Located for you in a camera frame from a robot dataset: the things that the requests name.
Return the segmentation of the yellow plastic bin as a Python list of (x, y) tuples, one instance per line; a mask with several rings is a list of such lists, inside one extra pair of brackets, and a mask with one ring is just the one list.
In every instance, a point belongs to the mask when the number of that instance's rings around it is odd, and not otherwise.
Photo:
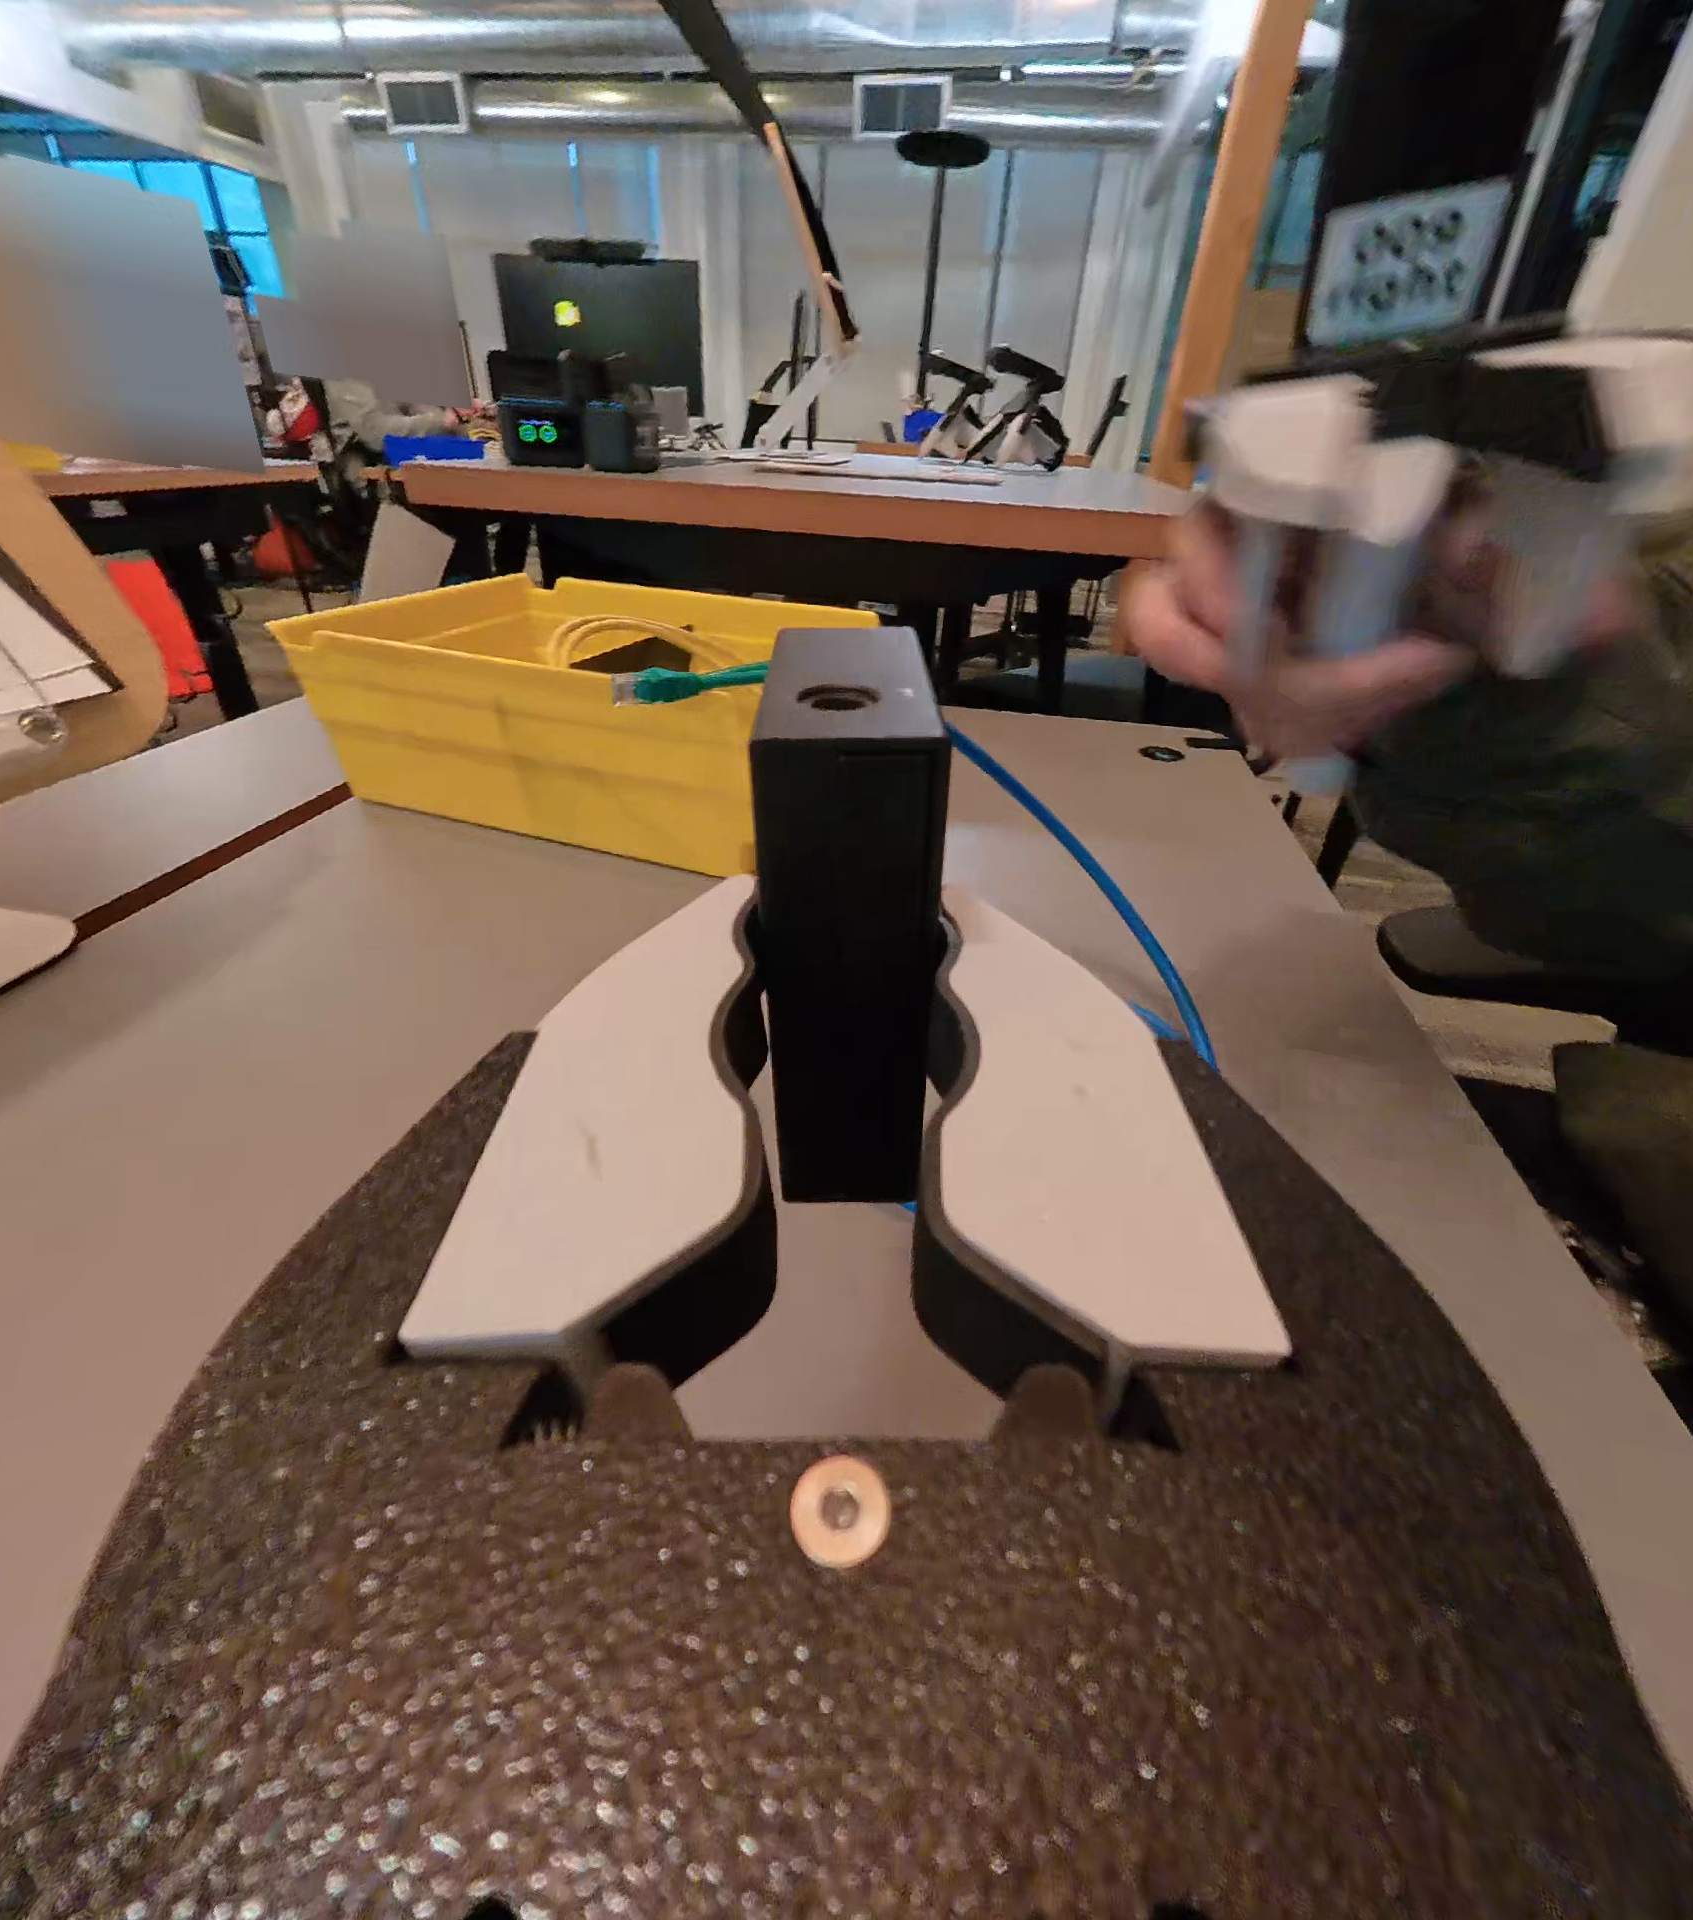
[(757, 871), (761, 689), (623, 705), (620, 657), (697, 672), (769, 660), (784, 629), (864, 608), (526, 577), (282, 618), (270, 634), (355, 799), (714, 879)]

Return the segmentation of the black monitor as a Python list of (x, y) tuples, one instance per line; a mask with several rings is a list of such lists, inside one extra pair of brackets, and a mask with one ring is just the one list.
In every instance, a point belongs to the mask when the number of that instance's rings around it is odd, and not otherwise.
[(502, 353), (552, 368), (560, 353), (613, 363), (646, 389), (678, 389), (706, 413), (701, 266), (690, 259), (490, 259)]

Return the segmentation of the long wooden top desk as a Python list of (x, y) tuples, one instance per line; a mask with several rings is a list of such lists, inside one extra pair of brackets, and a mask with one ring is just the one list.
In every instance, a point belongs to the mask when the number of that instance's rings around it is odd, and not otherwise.
[(526, 523), (555, 581), (890, 608), (916, 624), (943, 692), (973, 613), (1027, 596), (1044, 715), (1063, 709), (1073, 589), (1163, 561), (1192, 507), (1190, 492), (1139, 475), (916, 458), (887, 473), (716, 461), (653, 475), (409, 462), (396, 482), (416, 512)]

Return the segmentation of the black ethernet switch box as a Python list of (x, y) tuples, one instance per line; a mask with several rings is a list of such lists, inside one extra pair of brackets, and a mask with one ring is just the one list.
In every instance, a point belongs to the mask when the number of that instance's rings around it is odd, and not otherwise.
[(784, 629), (749, 743), (781, 1193), (910, 1204), (953, 744), (907, 629)]

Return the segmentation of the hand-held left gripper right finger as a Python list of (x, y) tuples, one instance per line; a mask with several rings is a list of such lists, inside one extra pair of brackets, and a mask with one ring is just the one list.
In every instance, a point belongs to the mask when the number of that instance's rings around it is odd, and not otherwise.
[(1002, 1403), (1065, 1371), (1108, 1429), (1146, 1371), (1280, 1371), (1289, 1327), (1168, 1040), (966, 887), (943, 909), (913, 1228), (928, 1340)]

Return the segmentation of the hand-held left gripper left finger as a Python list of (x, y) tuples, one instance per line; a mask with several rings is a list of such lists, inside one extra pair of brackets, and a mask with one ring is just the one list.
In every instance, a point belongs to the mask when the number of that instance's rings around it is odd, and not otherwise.
[(714, 884), (583, 979), (522, 1068), (398, 1329), (406, 1358), (680, 1386), (762, 1321), (757, 887)]

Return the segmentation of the ceiling vent grille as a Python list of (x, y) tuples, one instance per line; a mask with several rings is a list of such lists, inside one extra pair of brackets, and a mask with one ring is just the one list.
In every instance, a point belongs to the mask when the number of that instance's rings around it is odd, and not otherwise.
[(853, 139), (898, 140), (946, 129), (953, 76), (946, 72), (855, 74)]

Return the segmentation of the instruction sheet on stand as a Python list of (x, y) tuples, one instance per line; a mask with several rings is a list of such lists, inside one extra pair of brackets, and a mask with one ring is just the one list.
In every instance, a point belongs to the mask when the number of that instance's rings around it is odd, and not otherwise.
[(12, 805), (146, 747), (166, 696), (158, 649), (139, 617), (2, 442), (0, 549), (119, 682), (114, 692), (66, 707), (57, 744), (0, 748), (0, 805)]

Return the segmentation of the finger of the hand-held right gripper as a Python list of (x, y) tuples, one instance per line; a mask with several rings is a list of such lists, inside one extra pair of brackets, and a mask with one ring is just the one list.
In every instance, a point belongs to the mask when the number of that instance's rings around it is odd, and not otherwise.
[(1377, 442), (1362, 449), (1347, 487), (1347, 535), (1364, 545), (1415, 545), (1442, 512), (1460, 465), (1446, 442)]
[(1320, 374), (1242, 386), (1202, 404), (1198, 482), (1226, 516), (1340, 527), (1374, 439), (1374, 382)]

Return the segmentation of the black round disc on pole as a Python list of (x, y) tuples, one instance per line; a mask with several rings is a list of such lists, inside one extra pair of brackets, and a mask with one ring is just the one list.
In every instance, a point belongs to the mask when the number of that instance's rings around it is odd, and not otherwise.
[(898, 139), (896, 146), (898, 156), (910, 169), (931, 179), (922, 306), (915, 354), (915, 390), (922, 394), (931, 376), (949, 182), (955, 175), (983, 169), (993, 150), (987, 139), (956, 129), (913, 129)]

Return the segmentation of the orange traffic cone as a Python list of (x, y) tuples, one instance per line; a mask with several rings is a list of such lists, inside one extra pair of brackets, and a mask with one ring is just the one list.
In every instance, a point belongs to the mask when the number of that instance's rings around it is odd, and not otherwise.
[(104, 571), (158, 649), (166, 699), (172, 705), (183, 705), (212, 695), (214, 687), (200, 643), (193, 634), (187, 613), (158, 562), (144, 554), (114, 557), (104, 562)]

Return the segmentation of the person's right hand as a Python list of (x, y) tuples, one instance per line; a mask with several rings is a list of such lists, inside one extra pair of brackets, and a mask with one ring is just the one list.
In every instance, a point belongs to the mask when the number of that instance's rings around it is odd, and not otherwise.
[(1215, 695), (1246, 741), (1287, 763), (1340, 756), (1382, 810), (1406, 796), (1437, 808), (1510, 808), (1517, 794), (1622, 779), (1675, 732), (1681, 672), (1639, 571), (1599, 583), (1553, 672), (1510, 678), (1490, 660), (1504, 554), (1485, 492), (1455, 482), (1421, 549), (1402, 624), (1330, 657), (1304, 623), (1320, 613), (1313, 539), (1296, 539), (1250, 660), (1243, 523), (1206, 499), (1168, 562), (1123, 590), (1133, 649), (1168, 681)]

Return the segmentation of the silver ventilation duct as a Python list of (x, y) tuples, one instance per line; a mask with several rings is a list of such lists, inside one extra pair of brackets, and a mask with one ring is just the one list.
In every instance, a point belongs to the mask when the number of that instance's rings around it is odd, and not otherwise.
[[(400, 72), (680, 78), (703, 66), (654, 2), (62, 2), (69, 59), (241, 80)], [(1203, 5), (718, 2), (762, 78), (991, 72), (1183, 55)]]

